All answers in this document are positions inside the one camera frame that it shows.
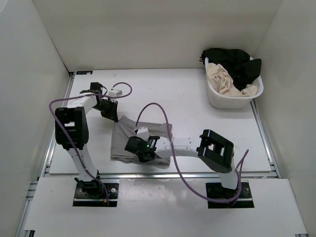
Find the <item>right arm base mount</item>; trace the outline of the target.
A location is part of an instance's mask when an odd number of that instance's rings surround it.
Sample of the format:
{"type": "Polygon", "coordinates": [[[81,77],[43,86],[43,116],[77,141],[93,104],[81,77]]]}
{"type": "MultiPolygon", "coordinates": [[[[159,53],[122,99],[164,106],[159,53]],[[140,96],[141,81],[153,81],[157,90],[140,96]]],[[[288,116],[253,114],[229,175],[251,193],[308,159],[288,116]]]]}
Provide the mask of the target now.
{"type": "MultiPolygon", "coordinates": [[[[238,190],[223,188],[221,183],[206,183],[206,194],[212,199],[230,199],[234,197],[238,190]]],[[[215,203],[208,202],[208,209],[220,208],[254,208],[252,193],[248,182],[241,183],[241,192],[235,202],[215,203]]]]}

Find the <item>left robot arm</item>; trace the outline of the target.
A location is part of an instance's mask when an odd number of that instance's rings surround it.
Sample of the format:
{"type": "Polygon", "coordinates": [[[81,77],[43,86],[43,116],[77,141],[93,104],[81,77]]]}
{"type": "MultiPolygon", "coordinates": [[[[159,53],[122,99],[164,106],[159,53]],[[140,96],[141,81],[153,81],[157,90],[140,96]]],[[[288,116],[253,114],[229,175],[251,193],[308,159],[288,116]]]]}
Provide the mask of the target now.
{"type": "Polygon", "coordinates": [[[78,186],[93,198],[103,198],[107,202],[107,188],[101,183],[99,171],[87,148],[89,131],[86,114],[96,109],[102,117],[117,122],[116,99],[122,96],[122,91],[112,88],[103,94],[103,88],[102,84],[92,82],[89,90],[83,90],[79,96],[70,98],[70,103],[55,109],[53,115],[56,142],[71,156],[79,175],[75,179],[78,186]]]}

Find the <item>grey trousers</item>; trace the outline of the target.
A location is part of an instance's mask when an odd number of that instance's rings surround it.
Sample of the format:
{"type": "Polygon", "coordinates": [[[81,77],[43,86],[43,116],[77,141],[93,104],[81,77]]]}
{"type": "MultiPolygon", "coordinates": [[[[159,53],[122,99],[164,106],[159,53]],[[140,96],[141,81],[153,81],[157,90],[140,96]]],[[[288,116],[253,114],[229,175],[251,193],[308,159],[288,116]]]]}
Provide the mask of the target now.
{"type": "MultiPolygon", "coordinates": [[[[124,149],[128,138],[135,136],[135,125],[136,121],[129,119],[127,116],[122,116],[118,122],[115,122],[112,131],[111,159],[122,161],[124,163],[169,166],[170,157],[156,158],[152,161],[140,162],[139,158],[135,154],[124,149]]],[[[168,136],[166,123],[139,122],[138,126],[147,127],[150,135],[152,136],[160,136],[165,138],[168,136]]]]}

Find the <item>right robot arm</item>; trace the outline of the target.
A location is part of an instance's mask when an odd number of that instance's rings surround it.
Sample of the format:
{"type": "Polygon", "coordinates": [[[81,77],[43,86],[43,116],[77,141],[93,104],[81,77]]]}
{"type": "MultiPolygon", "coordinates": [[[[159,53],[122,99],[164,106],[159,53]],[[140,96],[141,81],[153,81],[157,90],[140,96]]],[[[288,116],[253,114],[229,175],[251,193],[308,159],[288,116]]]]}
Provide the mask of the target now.
{"type": "Polygon", "coordinates": [[[140,162],[169,158],[174,148],[177,157],[199,158],[220,176],[222,193],[234,197],[240,190],[234,163],[234,145],[212,130],[205,129],[199,138],[173,138],[151,136],[146,127],[128,138],[125,150],[135,154],[140,162]]]}

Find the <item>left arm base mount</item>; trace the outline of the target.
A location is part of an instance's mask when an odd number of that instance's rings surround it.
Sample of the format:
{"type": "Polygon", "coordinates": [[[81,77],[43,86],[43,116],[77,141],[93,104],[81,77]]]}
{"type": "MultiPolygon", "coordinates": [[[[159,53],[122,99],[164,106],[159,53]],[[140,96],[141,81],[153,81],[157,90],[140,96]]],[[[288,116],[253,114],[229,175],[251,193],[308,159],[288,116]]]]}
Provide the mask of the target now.
{"type": "Polygon", "coordinates": [[[77,207],[116,207],[119,195],[119,183],[82,181],[75,178],[76,189],[73,206],[77,207]]]}

